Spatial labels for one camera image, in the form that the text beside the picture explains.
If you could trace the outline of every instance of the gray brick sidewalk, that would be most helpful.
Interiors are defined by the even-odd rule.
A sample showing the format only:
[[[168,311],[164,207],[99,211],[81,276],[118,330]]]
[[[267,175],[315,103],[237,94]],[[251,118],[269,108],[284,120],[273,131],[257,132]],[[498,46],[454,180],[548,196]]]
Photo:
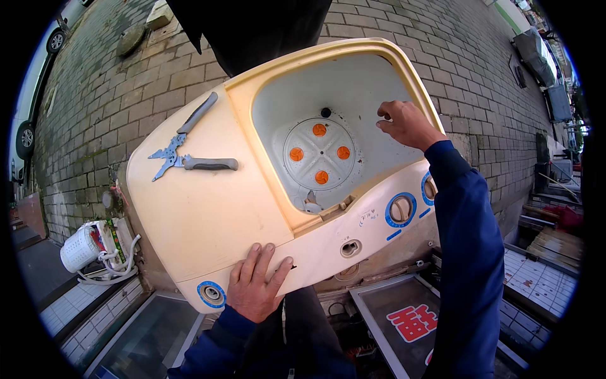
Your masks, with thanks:
[[[106,216],[101,193],[120,163],[166,117],[226,75],[212,50],[198,55],[184,33],[146,39],[115,56],[120,32],[142,24],[153,0],[97,0],[64,46],[42,102],[34,154],[50,237],[63,242]],[[532,183],[535,133],[553,134],[538,86],[516,86],[509,26],[481,0],[337,0],[319,43],[378,36],[413,61],[444,129],[487,178],[497,215]]]

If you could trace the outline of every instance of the white hose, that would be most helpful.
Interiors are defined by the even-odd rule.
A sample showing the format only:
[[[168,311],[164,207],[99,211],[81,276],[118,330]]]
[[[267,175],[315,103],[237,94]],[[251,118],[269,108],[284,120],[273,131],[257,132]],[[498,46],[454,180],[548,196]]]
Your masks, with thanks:
[[[82,272],[78,271],[78,273],[84,278],[83,281],[80,279],[78,279],[78,281],[80,281],[81,283],[86,282],[86,283],[91,283],[91,284],[109,285],[109,284],[121,282],[122,280],[125,280],[126,278],[132,277],[138,271],[137,266],[133,267],[133,263],[135,262],[135,244],[137,243],[137,241],[139,241],[140,238],[141,238],[141,235],[137,234],[137,236],[133,239],[133,242],[130,244],[130,254],[128,256],[128,267],[126,268],[125,271],[115,271],[111,267],[109,267],[109,265],[107,264],[108,259],[113,258],[118,254],[117,250],[114,253],[105,254],[103,256],[101,256],[101,254],[99,254],[99,258],[103,261],[103,265],[105,266],[105,269],[107,270],[107,272],[109,272],[110,274],[112,274],[114,276],[121,277],[121,278],[97,281],[97,280],[92,280],[92,279],[85,277],[82,274]]]
[[[139,272],[139,268],[137,266],[135,266],[127,275],[124,275],[123,277],[119,277],[119,278],[112,279],[112,280],[92,280],[92,279],[85,277],[84,274],[80,270],[78,270],[78,273],[82,276],[82,278],[78,278],[78,281],[80,283],[98,284],[100,286],[111,286],[112,284],[120,283],[121,281],[124,281],[124,280],[132,277],[137,272]]]

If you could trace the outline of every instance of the hand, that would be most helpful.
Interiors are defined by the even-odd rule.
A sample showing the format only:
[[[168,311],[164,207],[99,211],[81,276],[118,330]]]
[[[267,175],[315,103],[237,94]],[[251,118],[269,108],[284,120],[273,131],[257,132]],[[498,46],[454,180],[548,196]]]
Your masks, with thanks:
[[[391,120],[381,120],[377,122],[377,127],[402,145],[425,152],[434,143],[448,139],[431,126],[421,110],[410,101],[384,101],[377,115]]]
[[[231,270],[227,305],[254,323],[265,320],[284,298],[284,295],[276,297],[276,294],[293,267],[293,258],[286,257],[266,282],[267,266],[275,251],[273,243],[267,244],[262,252],[261,244],[255,243],[248,251],[246,260],[238,262]]]

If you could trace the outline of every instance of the washing machine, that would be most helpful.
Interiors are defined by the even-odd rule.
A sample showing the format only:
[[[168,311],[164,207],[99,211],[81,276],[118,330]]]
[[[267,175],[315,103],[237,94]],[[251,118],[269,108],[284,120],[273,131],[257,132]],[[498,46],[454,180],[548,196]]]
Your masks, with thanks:
[[[233,158],[237,170],[149,159],[211,93],[216,102],[179,156]],[[383,101],[412,101],[443,132],[405,53],[381,38],[329,42],[257,66],[167,118],[133,152],[127,185],[168,274],[201,313],[220,310],[229,273],[254,242],[287,256],[279,294],[354,266],[434,212],[436,187],[418,149],[375,124]]]

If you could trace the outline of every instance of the blue sleeve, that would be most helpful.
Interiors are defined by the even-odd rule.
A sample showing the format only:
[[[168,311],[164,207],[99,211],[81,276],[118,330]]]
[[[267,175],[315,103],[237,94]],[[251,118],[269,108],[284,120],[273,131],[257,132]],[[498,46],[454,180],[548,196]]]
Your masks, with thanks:
[[[442,247],[436,344],[424,378],[492,378],[504,247],[486,180],[450,141],[425,152],[436,186]]]
[[[213,327],[205,330],[198,342],[187,349],[181,367],[168,370],[168,377],[231,377],[242,360],[244,344],[256,326],[226,305]]]

